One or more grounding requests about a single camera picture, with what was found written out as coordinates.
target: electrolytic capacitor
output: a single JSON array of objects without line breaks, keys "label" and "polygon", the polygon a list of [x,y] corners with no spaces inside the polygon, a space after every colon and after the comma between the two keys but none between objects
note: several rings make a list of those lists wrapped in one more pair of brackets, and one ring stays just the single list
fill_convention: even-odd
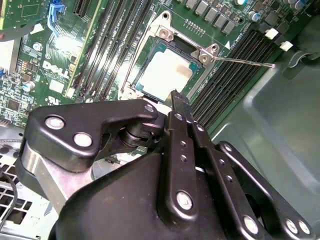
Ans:
[{"label": "electrolytic capacitor", "polygon": [[31,92],[33,89],[35,89],[36,84],[33,81],[27,81],[22,85],[22,90],[26,93]]},{"label": "electrolytic capacitor", "polygon": [[260,19],[261,15],[258,12],[251,11],[248,13],[249,20],[257,22]]}]

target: screw hole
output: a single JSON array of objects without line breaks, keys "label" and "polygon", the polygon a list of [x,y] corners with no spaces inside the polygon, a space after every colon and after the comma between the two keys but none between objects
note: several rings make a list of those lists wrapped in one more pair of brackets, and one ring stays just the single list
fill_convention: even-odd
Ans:
[{"label": "screw hole", "polygon": [[232,183],[232,181],[233,181],[233,179],[232,179],[232,177],[231,176],[226,176],[226,179],[228,179],[228,181],[230,182],[230,183]]},{"label": "screw hole", "polygon": [[185,155],[181,155],[181,156],[180,156],[180,160],[181,160],[182,162],[186,162],[186,161],[187,161],[187,157],[186,157]]},{"label": "screw hole", "polygon": [[182,147],[186,147],[187,146],[185,141],[181,141],[180,144],[181,144]]}]

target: screw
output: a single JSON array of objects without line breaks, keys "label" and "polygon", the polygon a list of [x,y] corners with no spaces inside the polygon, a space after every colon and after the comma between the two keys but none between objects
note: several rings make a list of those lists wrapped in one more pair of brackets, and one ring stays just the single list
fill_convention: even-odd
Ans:
[{"label": "screw", "polygon": [[54,130],[62,129],[65,126],[65,122],[61,118],[56,116],[48,117],[44,122],[48,128]]},{"label": "screw", "polygon": [[178,191],[178,193],[176,194],[176,200],[179,206],[184,210],[190,210],[192,208],[192,200],[185,192]]},{"label": "screw", "polygon": [[307,227],[307,225],[303,222],[303,221],[299,221],[299,226],[301,228],[301,230],[305,233],[305,234],[310,234],[310,230]]},{"label": "screw", "polygon": [[232,151],[231,147],[230,147],[228,144],[225,144],[224,147],[225,147],[225,149],[227,149],[229,152]]},{"label": "screw", "polygon": [[258,226],[255,223],[255,221],[249,217],[249,216],[244,216],[243,218],[244,224],[246,228],[253,234],[257,234],[259,232]]},{"label": "screw", "polygon": [[168,35],[169,35],[169,32],[167,30],[165,30],[165,29],[161,29],[159,31],[159,36],[162,39],[165,39],[166,37],[168,37]]},{"label": "screw", "polygon": [[73,141],[80,147],[89,147],[92,144],[92,138],[85,132],[79,132],[73,137]]},{"label": "screw", "polygon": [[197,127],[198,130],[201,131],[201,132],[204,132],[204,131],[205,131],[204,127],[201,126],[200,124],[198,124],[196,127]]},{"label": "screw", "polygon": [[295,225],[290,219],[287,219],[287,220],[285,221],[285,223],[286,223],[288,229],[289,229],[291,232],[293,232],[294,234],[297,234],[297,233],[298,233],[298,229],[297,229],[296,225]]},{"label": "screw", "polygon": [[144,108],[147,109],[151,113],[154,111],[154,108],[150,104],[145,105]]},{"label": "screw", "polygon": [[183,120],[182,116],[181,116],[179,113],[176,113],[174,116],[175,116],[177,119],[179,119],[180,121]]}]

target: black memory slot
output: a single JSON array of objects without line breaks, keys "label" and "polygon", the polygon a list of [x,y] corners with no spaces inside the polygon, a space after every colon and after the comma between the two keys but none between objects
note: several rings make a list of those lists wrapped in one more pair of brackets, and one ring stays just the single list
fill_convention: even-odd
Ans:
[{"label": "black memory slot", "polygon": [[101,99],[105,99],[111,89],[111,86],[113,85],[115,79],[117,78],[118,75],[118,71],[120,69],[120,67],[122,66],[122,64],[125,61],[125,58],[127,56],[127,54],[129,53],[129,50],[131,48],[131,46],[134,44],[136,38],[138,37],[138,33],[144,23],[144,20],[146,19],[148,13],[149,13],[149,9],[151,7],[153,3],[153,0],[147,0],[143,2],[143,7],[141,8],[141,14],[139,15],[138,21],[136,22],[136,25],[134,27],[135,32],[130,34],[129,40],[128,40],[128,44],[125,46],[125,48],[122,50],[118,61],[113,69],[113,71],[110,74],[109,80],[104,88],[103,94],[101,96]]},{"label": "black memory slot", "polygon": [[122,40],[125,39],[126,34],[129,30],[129,26],[134,20],[134,16],[137,14],[137,11],[139,9],[140,0],[136,1],[130,1],[129,11],[128,14],[124,17],[125,20],[122,24],[122,27],[117,33],[117,36],[115,38],[115,41],[113,41],[111,47],[110,47],[110,54],[108,55],[108,58],[103,64],[102,71],[99,73],[97,81],[95,83],[95,86],[93,87],[93,91],[91,92],[97,92],[101,89],[101,86],[104,82],[104,79],[106,77],[106,74],[108,73],[108,70],[110,68],[110,65],[116,56],[116,53],[118,51],[118,48],[120,47]]},{"label": "black memory slot", "polygon": [[119,24],[119,21],[121,19],[122,13],[125,9],[125,6],[127,4],[128,0],[122,0],[120,1],[120,4],[117,6],[116,11],[114,13],[115,17],[112,17],[111,22],[110,22],[110,28],[108,31],[106,31],[106,35],[103,38],[101,47],[97,53],[97,55],[94,58],[93,64],[91,65],[91,68],[89,70],[89,73],[87,75],[87,77],[84,80],[81,92],[83,94],[87,93],[87,91],[89,90],[89,87],[92,85],[92,82],[94,80],[94,76],[98,70],[98,67],[100,65],[100,62],[102,60],[102,57],[105,53],[105,51],[107,50],[108,44],[112,38],[112,34],[113,32],[116,30],[117,25]]},{"label": "black memory slot", "polygon": [[77,88],[79,85],[82,85],[83,81],[86,79],[86,74],[91,71],[91,67],[89,67],[90,59],[93,58],[95,60],[96,56],[98,55],[99,50],[101,49],[101,45],[103,43],[102,39],[105,37],[106,33],[108,33],[110,30],[111,24],[108,18],[111,12],[113,11],[113,9],[118,7],[118,4],[119,4],[119,1],[114,2],[114,4],[108,3],[102,16],[100,17],[99,19],[100,24],[97,29],[97,33],[99,34],[94,35],[94,39],[91,44],[91,47],[89,48],[89,51],[86,54],[82,70],[80,74],[74,78],[74,81],[71,85],[73,88]]},{"label": "black memory slot", "polygon": [[[248,48],[248,45],[252,44],[254,36],[257,33],[254,30],[249,30],[242,38],[242,40],[238,43],[237,47],[232,51],[230,58],[235,58],[239,56],[244,49]],[[203,105],[207,103],[207,98],[209,98],[215,90],[214,86],[219,86],[220,82],[226,81],[227,79],[224,77],[226,73],[229,72],[229,68],[234,65],[233,62],[224,62],[220,65],[218,71],[213,75],[209,83],[205,86],[205,88],[201,91],[201,93],[197,96],[196,100],[192,103],[191,109],[194,112],[194,117],[198,113],[199,109],[202,109]]]},{"label": "black memory slot", "polygon": [[[253,50],[254,47],[256,47],[259,43],[259,41],[256,41],[255,37],[256,33],[254,31],[249,32],[246,41],[241,41],[239,43],[239,46],[242,47],[235,49],[235,53],[231,54],[231,58],[246,58],[248,60],[248,56],[250,56],[250,54],[252,53],[252,51],[248,51],[248,49]],[[200,101],[199,104],[193,104],[191,106],[192,111],[194,112],[194,117],[196,119],[200,119],[206,109],[209,108],[211,104],[213,104],[216,96],[222,93],[224,86],[230,80],[229,76],[234,74],[241,65],[242,64],[239,65],[235,62],[222,63],[219,70],[212,77],[210,83],[208,83],[205,89],[201,92],[201,95],[199,97],[202,98],[203,96],[203,101]]]},{"label": "black memory slot", "polygon": [[[252,59],[254,58],[254,56],[252,57],[252,54],[254,53],[254,49],[259,47],[259,44],[261,42],[256,40],[254,42],[252,42],[252,46],[250,46],[250,50],[247,51],[243,51],[240,55],[239,58],[244,59],[244,60],[248,60],[248,59]],[[214,96],[214,99],[212,99],[211,101],[208,101],[206,103],[206,105],[203,107],[203,110],[210,108],[212,109],[213,105],[219,102],[219,97],[221,95],[226,95],[228,93],[228,86],[230,85],[230,83],[234,82],[235,79],[234,77],[236,77],[236,79],[240,78],[240,72],[241,69],[245,70],[245,66],[243,64],[238,64],[235,62],[230,62],[229,64],[231,66],[231,68],[228,69],[227,74],[224,75],[223,77],[221,77],[219,79],[222,80],[219,83],[218,88],[215,89],[215,91],[211,94],[211,96]],[[199,119],[202,119],[204,117],[204,119],[207,119],[208,116],[206,116],[205,114],[208,115],[208,111],[201,111],[202,114],[198,114],[197,117]]]},{"label": "black memory slot", "polygon": [[[263,35],[251,29],[228,57],[265,62],[276,49]],[[191,110],[194,119],[209,128],[242,93],[245,86],[260,69],[259,66],[242,63],[222,63],[192,103]]]},{"label": "black memory slot", "polygon": [[[274,52],[274,47],[269,48],[267,50],[267,54],[265,55],[265,59],[271,57]],[[245,79],[245,81],[241,81],[240,84],[234,89],[232,97],[226,98],[225,101],[223,101],[223,104],[221,104],[220,107],[214,111],[214,113],[212,114],[212,118],[205,123],[206,128],[209,128],[223,113],[223,111],[239,96],[239,94],[241,94],[244,87],[250,82],[251,78],[253,78],[260,69],[260,67],[258,66],[254,66],[253,68],[254,69],[250,72],[249,76]]]}]

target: dimm slot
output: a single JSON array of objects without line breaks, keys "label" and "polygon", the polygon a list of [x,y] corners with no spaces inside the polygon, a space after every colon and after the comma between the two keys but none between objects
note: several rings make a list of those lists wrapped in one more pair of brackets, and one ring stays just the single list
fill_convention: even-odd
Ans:
[{"label": "dimm slot", "polygon": [[81,88],[81,93],[83,95],[85,95],[89,88],[92,86],[93,84],[93,80],[94,80],[94,76],[98,70],[98,67],[101,63],[101,60],[107,50],[107,47],[108,47],[108,44],[109,42],[111,41],[112,39],[112,34],[113,32],[116,30],[117,28],[117,25],[119,24],[119,21],[122,17],[122,13],[124,12],[124,9],[125,9],[125,6],[127,4],[127,0],[123,0],[121,1],[121,3],[117,6],[117,9],[114,13],[115,17],[112,18],[111,20],[111,23],[110,23],[110,28],[109,28],[109,31],[106,32],[106,35],[104,36],[104,39],[103,39],[103,42],[102,42],[102,45],[101,45],[101,48],[99,49],[98,51],[98,54],[95,56],[94,58],[94,62],[89,70],[89,74],[87,75],[87,77],[85,78],[84,80],[84,83],[82,85],[82,88]]},{"label": "dimm slot", "polygon": [[[265,62],[276,51],[270,41],[254,30],[249,30],[231,58]],[[209,84],[191,105],[196,121],[209,128],[223,111],[241,94],[245,86],[261,69],[241,63],[224,62],[212,76]]]},{"label": "dimm slot", "polygon": [[105,79],[105,76],[110,68],[110,65],[112,63],[112,60],[114,59],[118,47],[120,47],[123,40],[125,40],[127,31],[129,30],[129,26],[131,22],[134,19],[134,16],[137,14],[137,10],[139,8],[140,1],[131,1],[129,6],[129,11],[127,16],[125,17],[125,21],[122,24],[122,28],[118,31],[116,39],[113,41],[111,48],[110,48],[110,54],[108,55],[108,58],[105,60],[104,65],[102,67],[102,71],[99,73],[96,84],[94,86],[94,89],[90,92],[97,94],[97,91],[101,89],[101,86],[103,84],[103,81]]},{"label": "dimm slot", "polygon": [[153,0],[147,0],[147,1],[143,2],[143,6],[141,8],[142,14],[140,14],[139,19],[135,24],[135,27],[133,27],[133,29],[135,29],[135,32],[130,34],[129,40],[127,41],[128,44],[122,49],[122,51],[119,55],[119,58],[117,60],[117,63],[115,64],[115,67],[113,68],[113,70],[110,74],[108,82],[107,82],[106,86],[104,87],[104,91],[101,96],[101,100],[104,100],[107,97],[107,95],[111,89],[111,86],[113,85],[115,79],[117,78],[118,71],[119,71],[120,67],[122,66],[126,56],[128,55],[131,46],[133,45],[136,38],[138,37],[138,33],[144,23],[144,20],[146,19],[147,15],[149,13],[149,9],[150,9],[152,3],[153,3]]}]

